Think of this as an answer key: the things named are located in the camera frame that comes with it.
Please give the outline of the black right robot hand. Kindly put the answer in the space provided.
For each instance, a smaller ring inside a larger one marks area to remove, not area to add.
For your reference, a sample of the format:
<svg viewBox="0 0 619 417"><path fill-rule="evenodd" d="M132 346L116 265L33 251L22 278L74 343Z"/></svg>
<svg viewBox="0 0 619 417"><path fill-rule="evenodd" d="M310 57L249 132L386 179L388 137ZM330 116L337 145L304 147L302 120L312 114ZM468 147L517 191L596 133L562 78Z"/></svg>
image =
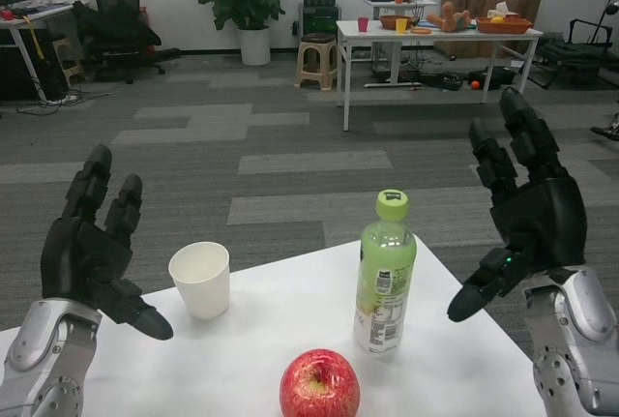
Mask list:
<svg viewBox="0 0 619 417"><path fill-rule="evenodd" d="M453 322L471 317L495 296L506 296L528 276L584 262L583 199L560 162L552 132L514 88L502 92L500 108L511 147L502 147L479 118L469 126L469 139L504 245L492 249L463 283L447 310Z"/></svg>

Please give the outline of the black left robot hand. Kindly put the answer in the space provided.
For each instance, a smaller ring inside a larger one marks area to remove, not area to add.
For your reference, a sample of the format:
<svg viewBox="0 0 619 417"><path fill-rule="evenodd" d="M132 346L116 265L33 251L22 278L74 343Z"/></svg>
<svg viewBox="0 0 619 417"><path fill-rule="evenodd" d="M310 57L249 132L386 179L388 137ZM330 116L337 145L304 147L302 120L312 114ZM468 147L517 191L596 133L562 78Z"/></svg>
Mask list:
<svg viewBox="0 0 619 417"><path fill-rule="evenodd" d="M124 277L132 260L132 236L141 214L142 181L127 176L104 220L96 214L107 193L112 153L96 146L66 194L66 206L47 233L41 256L44 298L76 301L118 324L160 341L173 337L169 322Z"/></svg>

